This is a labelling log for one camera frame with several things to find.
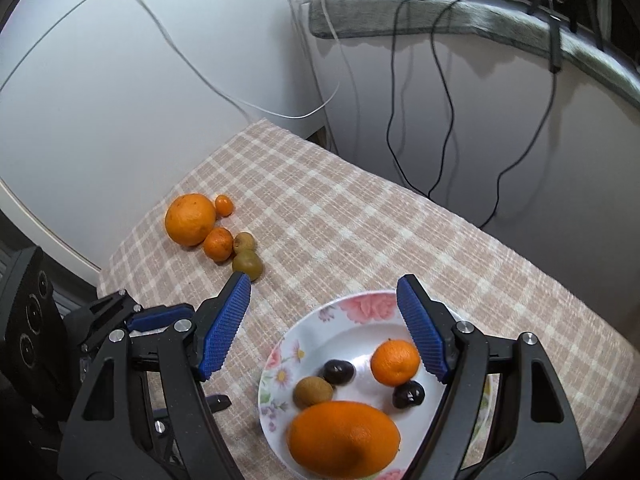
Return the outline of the mandarin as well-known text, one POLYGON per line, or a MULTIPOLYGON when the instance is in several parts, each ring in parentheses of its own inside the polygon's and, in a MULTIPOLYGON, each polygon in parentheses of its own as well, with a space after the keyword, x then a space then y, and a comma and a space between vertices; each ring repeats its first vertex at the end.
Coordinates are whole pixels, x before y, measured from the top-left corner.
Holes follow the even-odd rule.
POLYGON ((375 349, 370 359, 373 377, 387 387, 408 382, 418 372, 421 359, 413 344, 405 340, 386 340, 375 349))
POLYGON ((233 236, 226 228, 217 226, 208 233, 202 248, 207 258, 216 263, 224 263, 232 255, 233 236))

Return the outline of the grey sill mat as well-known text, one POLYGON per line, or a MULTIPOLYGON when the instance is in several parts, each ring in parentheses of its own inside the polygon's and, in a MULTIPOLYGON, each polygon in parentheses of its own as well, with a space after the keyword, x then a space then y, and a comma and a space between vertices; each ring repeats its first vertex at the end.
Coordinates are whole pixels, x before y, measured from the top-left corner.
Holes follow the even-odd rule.
MULTIPOLYGON (((549 20, 502 4, 463 0, 314 0, 308 29, 319 39, 398 35, 473 35, 497 44, 549 57, 549 20)), ((639 75, 593 41, 563 29, 562 59, 633 107, 639 106, 639 75)))

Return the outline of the small kumquat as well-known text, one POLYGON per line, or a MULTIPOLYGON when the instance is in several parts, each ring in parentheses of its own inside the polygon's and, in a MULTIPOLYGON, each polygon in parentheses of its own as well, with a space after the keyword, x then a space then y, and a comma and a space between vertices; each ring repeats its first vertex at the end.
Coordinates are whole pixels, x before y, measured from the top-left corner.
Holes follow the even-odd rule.
POLYGON ((217 195, 214 201, 216 213, 219 218, 228 218, 234 211, 232 199, 224 194, 217 195))

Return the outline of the small brown kiwi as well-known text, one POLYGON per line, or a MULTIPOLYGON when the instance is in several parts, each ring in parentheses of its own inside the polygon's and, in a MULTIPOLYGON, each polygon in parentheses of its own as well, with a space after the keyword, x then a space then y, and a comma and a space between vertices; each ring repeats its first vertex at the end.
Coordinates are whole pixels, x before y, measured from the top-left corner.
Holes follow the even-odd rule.
POLYGON ((255 237, 249 232, 239 232, 235 235, 233 239, 233 251, 236 254, 240 252, 247 252, 250 250, 254 252, 256 250, 256 240, 255 237))

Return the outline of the plaid beige tablecloth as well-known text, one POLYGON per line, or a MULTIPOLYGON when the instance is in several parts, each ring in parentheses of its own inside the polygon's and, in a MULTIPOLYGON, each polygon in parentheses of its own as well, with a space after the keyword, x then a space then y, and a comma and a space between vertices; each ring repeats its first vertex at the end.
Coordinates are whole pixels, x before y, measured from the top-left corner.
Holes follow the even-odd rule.
POLYGON ((262 367, 282 335, 332 299, 391 289, 414 274, 488 335, 529 330, 561 379, 588 463, 623 427, 639 392, 639 355, 560 283, 445 208, 270 122, 256 122, 174 188, 224 193, 224 225, 256 238, 265 270, 224 368, 206 385, 230 396, 217 422, 246 478, 282 479, 258 420, 262 367))

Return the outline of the green kiwi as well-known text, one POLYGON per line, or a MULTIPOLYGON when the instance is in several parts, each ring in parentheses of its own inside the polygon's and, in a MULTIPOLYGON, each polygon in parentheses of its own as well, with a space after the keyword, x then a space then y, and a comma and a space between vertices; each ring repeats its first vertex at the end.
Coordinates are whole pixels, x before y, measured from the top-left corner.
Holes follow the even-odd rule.
POLYGON ((264 272, 262 259, 254 250, 242 250, 238 252, 232 260, 232 270, 246 274, 251 282, 257 281, 264 272))

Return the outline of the dark plum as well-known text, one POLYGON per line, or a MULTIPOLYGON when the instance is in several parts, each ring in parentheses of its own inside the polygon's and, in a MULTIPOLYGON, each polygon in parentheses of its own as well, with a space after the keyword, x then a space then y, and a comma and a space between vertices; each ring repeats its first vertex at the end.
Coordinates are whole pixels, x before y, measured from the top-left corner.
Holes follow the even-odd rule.
POLYGON ((331 386, 344 386, 356 374, 356 368, 351 362, 344 360, 329 360, 322 366, 320 376, 331 386))
POLYGON ((408 380, 394 388, 392 395, 393 407, 396 410, 406 410, 423 403, 425 391, 420 382, 408 380))

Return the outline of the large orange on cloth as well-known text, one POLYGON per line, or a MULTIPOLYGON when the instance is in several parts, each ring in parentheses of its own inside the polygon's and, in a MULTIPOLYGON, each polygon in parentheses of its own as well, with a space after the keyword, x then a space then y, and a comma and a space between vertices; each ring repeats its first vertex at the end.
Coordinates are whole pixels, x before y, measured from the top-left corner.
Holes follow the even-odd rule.
POLYGON ((201 244, 216 222, 214 203, 205 195, 193 193, 177 197, 165 214, 165 230, 175 243, 184 247, 201 244))

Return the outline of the floral white plate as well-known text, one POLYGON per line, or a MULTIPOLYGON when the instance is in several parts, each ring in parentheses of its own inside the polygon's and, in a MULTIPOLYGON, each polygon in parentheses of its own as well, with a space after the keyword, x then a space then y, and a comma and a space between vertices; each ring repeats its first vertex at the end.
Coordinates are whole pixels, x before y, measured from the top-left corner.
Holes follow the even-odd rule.
POLYGON ((335 299, 304 316, 273 348, 262 370, 258 389, 260 424, 271 451, 293 479, 312 479, 314 474, 292 459, 286 437, 298 415, 293 401, 297 383, 320 373, 329 360, 352 363, 355 375, 334 388, 334 399, 369 404, 393 419, 401 435, 395 459, 375 475, 398 479, 410 465, 419 440, 438 408, 445 386, 420 367, 413 379, 424 389, 425 400, 415 408, 393 407, 393 389, 377 382, 370 370, 370 357, 386 340, 409 341, 411 336, 392 290, 375 290, 335 299))

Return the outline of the tan kiwi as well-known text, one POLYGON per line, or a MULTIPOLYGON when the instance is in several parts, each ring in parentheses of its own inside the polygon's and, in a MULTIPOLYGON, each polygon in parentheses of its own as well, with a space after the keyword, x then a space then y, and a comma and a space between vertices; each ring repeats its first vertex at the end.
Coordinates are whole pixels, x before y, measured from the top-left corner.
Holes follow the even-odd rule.
POLYGON ((294 404, 304 410, 313 405, 329 402, 333 399, 334 389, 323 378, 308 376, 301 379, 293 390, 294 404))

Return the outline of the large orange in plate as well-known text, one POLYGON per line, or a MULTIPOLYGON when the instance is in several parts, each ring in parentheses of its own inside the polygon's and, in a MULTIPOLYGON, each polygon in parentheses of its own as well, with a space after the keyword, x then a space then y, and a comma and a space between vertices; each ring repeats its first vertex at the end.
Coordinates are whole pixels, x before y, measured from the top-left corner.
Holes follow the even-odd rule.
POLYGON ((304 469, 329 479, 360 479, 386 468, 400 449, 401 435, 390 416, 352 401, 306 408, 288 427, 286 444, 304 469))

